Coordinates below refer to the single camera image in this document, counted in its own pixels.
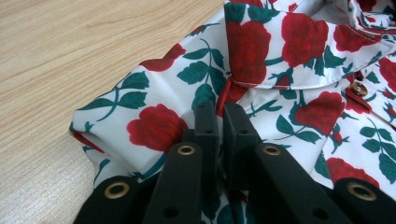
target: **hole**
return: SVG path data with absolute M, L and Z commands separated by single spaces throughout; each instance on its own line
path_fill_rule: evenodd
M 121 193 L 124 189 L 125 189 L 124 186 L 117 185 L 117 186 L 114 186 L 113 188 L 110 189 L 110 193 L 118 194 L 118 193 Z
M 376 199 L 375 193 L 361 184 L 351 182 L 346 185 L 346 188 L 355 197 L 364 201 L 374 201 Z
M 263 151 L 271 156 L 277 156 L 280 154 L 280 150 L 277 147 L 265 147 Z
M 314 208 L 314 211 L 312 211 L 312 213 L 314 214 L 315 217 L 321 220 L 326 220 L 329 218 L 327 212 L 322 208 Z
M 168 218 L 173 218 L 178 216 L 177 208 L 171 206 L 163 209 L 163 216 Z
M 118 199 L 123 197 L 129 191 L 129 185 L 125 182 L 116 182 L 105 189 L 105 196 L 108 199 Z
M 182 146 L 177 149 L 177 152 L 180 155 L 188 156 L 195 152 L 195 148 L 190 146 Z

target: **floral shirt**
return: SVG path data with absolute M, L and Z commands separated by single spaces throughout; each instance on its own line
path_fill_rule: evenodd
M 230 0 L 162 59 L 139 64 L 77 110 L 70 130 L 95 167 L 159 172 L 193 109 L 240 104 L 263 142 L 329 188 L 356 177 L 396 199 L 396 26 L 392 0 Z M 246 204 L 241 202 L 241 213 Z M 203 222 L 232 218 L 224 191 Z

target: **black plastic part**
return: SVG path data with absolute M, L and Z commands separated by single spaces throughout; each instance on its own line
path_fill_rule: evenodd
M 396 202 L 366 181 L 341 179 L 333 195 L 354 223 L 396 223 Z
M 224 166 L 228 188 L 247 190 L 247 159 L 261 139 L 242 106 L 227 102 L 224 106 Z
M 351 223 L 283 147 L 260 144 L 249 164 L 248 201 L 258 223 Z
M 202 170 L 203 192 L 215 190 L 218 171 L 219 128 L 215 107 L 212 102 L 199 104 L 194 109 L 195 127 L 183 133 L 184 142 L 193 142 L 204 151 Z
M 203 151 L 193 143 L 171 148 L 143 223 L 201 223 L 202 161 Z
M 105 180 L 82 205 L 74 223 L 141 223 L 157 179 L 155 175 L 141 184 L 127 176 Z

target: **shirt collar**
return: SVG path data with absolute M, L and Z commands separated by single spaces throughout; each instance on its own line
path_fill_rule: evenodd
M 334 10 L 344 11 L 349 24 L 314 21 L 305 14 L 294 13 L 299 7 L 309 10 L 314 6 L 309 3 L 313 2 L 226 1 L 230 66 L 235 83 L 264 89 L 323 87 L 396 50 L 395 28 L 387 14 L 393 6 L 361 6 L 354 0 L 333 0 Z M 382 8 L 383 13 L 367 11 L 370 7 Z M 378 26 L 378 21 L 387 22 Z

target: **wood grain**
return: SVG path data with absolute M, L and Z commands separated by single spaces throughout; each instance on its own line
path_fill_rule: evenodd
M 161 58 L 222 0 L 0 2 L 0 223 L 72 223 L 93 169 L 73 111 Z

